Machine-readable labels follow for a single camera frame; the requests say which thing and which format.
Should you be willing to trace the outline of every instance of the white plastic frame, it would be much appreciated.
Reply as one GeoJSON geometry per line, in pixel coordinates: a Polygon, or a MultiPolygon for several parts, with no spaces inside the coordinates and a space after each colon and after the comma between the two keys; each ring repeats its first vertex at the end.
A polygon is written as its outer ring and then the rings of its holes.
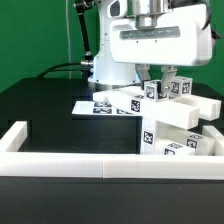
{"type": "MultiPolygon", "coordinates": [[[[27,124],[20,126],[24,131],[27,124]]],[[[224,159],[216,156],[147,156],[0,152],[0,176],[174,178],[224,180],[224,159]]]]}

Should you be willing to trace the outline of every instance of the green wall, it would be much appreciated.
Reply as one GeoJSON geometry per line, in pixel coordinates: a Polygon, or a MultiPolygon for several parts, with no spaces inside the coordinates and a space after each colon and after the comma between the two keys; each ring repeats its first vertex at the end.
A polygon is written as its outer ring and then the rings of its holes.
{"type": "MultiPolygon", "coordinates": [[[[0,3],[0,91],[18,80],[35,77],[44,69],[68,61],[65,0],[20,0],[0,3]]],[[[72,60],[80,60],[83,46],[78,18],[70,0],[72,60]]],[[[211,0],[212,25],[224,38],[223,1],[211,0]]],[[[92,52],[98,50],[97,10],[86,13],[92,52]]],[[[194,78],[224,95],[224,39],[218,41],[211,62],[203,67],[179,68],[179,75],[194,78]]],[[[67,73],[51,74],[68,77],[67,73]]],[[[160,67],[152,66],[152,78],[161,77],[160,67]]]]}

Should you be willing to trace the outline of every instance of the white robot body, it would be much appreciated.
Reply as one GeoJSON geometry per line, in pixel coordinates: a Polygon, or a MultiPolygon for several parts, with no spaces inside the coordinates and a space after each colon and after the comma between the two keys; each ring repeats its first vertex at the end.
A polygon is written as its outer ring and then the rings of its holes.
{"type": "Polygon", "coordinates": [[[110,89],[116,86],[133,85],[136,78],[135,65],[117,63],[111,54],[110,25],[114,19],[108,18],[107,9],[113,0],[96,2],[100,18],[100,51],[94,57],[94,74],[89,78],[90,86],[110,89]]]}
{"type": "Polygon", "coordinates": [[[134,18],[111,23],[111,51],[116,62],[197,66],[212,57],[206,6],[173,9],[158,17],[155,28],[136,29],[134,18]]]}

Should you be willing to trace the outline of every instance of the cable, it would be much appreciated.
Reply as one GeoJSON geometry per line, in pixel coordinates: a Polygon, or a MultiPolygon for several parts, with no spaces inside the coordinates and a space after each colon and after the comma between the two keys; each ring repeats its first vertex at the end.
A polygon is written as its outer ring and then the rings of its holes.
{"type": "Polygon", "coordinates": [[[67,72],[67,71],[89,71],[89,69],[77,68],[77,69],[57,69],[49,72],[67,72]]]}
{"type": "MultiPolygon", "coordinates": [[[[69,0],[66,0],[66,30],[67,30],[67,41],[68,41],[68,61],[72,61],[72,52],[71,52],[71,33],[70,33],[70,21],[69,21],[69,0]]],[[[69,78],[72,78],[72,72],[69,72],[69,78]]]]}
{"type": "Polygon", "coordinates": [[[63,64],[59,64],[59,65],[55,65],[52,66],[50,68],[48,68],[47,70],[45,70],[44,72],[41,72],[39,75],[37,75],[37,78],[41,79],[43,78],[48,72],[55,70],[57,68],[62,68],[62,67],[67,67],[67,66],[71,66],[71,65],[81,65],[81,62],[76,61],[76,62],[72,62],[72,63],[63,63],[63,64]]]}

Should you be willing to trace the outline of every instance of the black cable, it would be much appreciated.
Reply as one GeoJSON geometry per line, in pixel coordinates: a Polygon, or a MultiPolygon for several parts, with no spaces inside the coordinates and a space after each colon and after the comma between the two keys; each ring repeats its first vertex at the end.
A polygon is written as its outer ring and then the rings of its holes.
{"type": "Polygon", "coordinates": [[[41,72],[39,75],[37,75],[37,78],[42,79],[48,72],[50,72],[54,69],[67,67],[67,66],[71,66],[71,65],[81,65],[81,62],[77,61],[77,62],[63,63],[63,64],[52,66],[52,67],[48,68],[47,70],[45,70],[44,72],[41,72]]]}
{"type": "Polygon", "coordinates": [[[51,70],[49,72],[70,72],[70,71],[89,71],[89,69],[83,69],[83,68],[79,68],[79,69],[57,69],[57,70],[51,70]]]}

